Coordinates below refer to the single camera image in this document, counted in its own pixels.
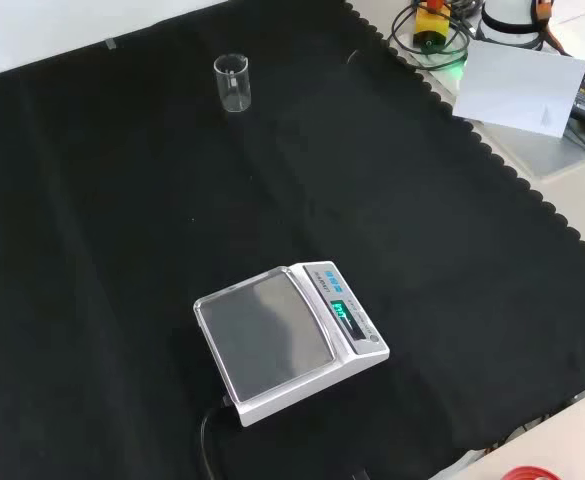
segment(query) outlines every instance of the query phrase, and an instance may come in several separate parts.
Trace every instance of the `white scale body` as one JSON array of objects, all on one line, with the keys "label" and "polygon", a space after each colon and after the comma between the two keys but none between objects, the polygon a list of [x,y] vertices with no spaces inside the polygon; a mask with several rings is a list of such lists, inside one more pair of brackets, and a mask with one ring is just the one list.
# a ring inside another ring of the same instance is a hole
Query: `white scale body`
[{"label": "white scale body", "polygon": [[194,304],[243,426],[390,354],[332,262],[278,267]]}]

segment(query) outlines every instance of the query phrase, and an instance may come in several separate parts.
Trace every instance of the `black tablecloth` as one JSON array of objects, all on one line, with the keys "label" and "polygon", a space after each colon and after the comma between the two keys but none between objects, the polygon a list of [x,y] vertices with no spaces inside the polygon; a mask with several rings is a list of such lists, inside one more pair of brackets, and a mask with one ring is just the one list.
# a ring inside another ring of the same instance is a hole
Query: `black tablecloth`
[{"label": "black tablecloth", "polygon": [[194,478],[223,386],[192,304],[298,261],[334,260],[392,354],[222,412],[228,479],[427,478],[585,387],[585,244],[365,23],[229,3],[0,75],[0,478]]}]

